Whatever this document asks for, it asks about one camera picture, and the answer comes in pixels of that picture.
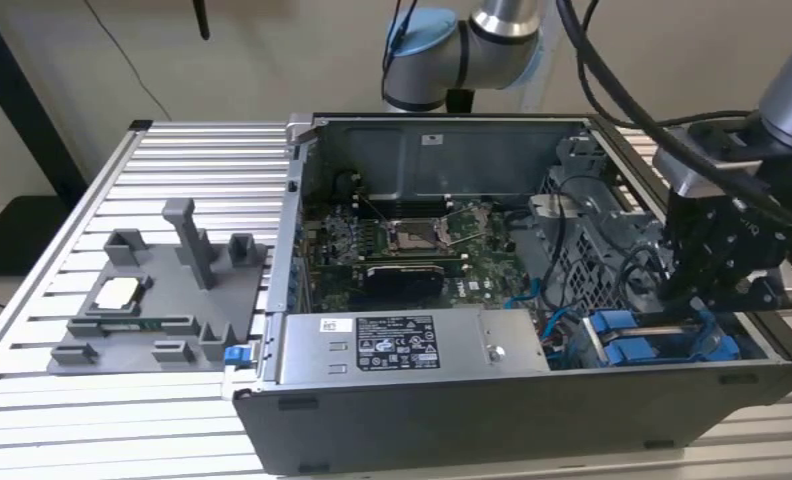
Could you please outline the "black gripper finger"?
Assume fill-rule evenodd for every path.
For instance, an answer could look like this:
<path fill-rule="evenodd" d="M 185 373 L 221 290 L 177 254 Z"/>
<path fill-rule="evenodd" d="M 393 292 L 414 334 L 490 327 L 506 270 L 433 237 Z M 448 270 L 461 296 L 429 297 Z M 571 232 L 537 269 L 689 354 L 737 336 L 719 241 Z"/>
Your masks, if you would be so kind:
<path fill-rule="evenodd" d="M 683 322 L 695 313 L 691 300 L 700 290 L 700 273 L 701 269 L 696 265 L 677 264 L 660 283 L 657 299 L 663 313 L 677 322 Z"/>
<path fill-rule="evenodd" d="M 708 274 L 701 286 L 701 300 L 711 311 L 747 311 L 751 305 L 748 296 L 748 276 Z"/>

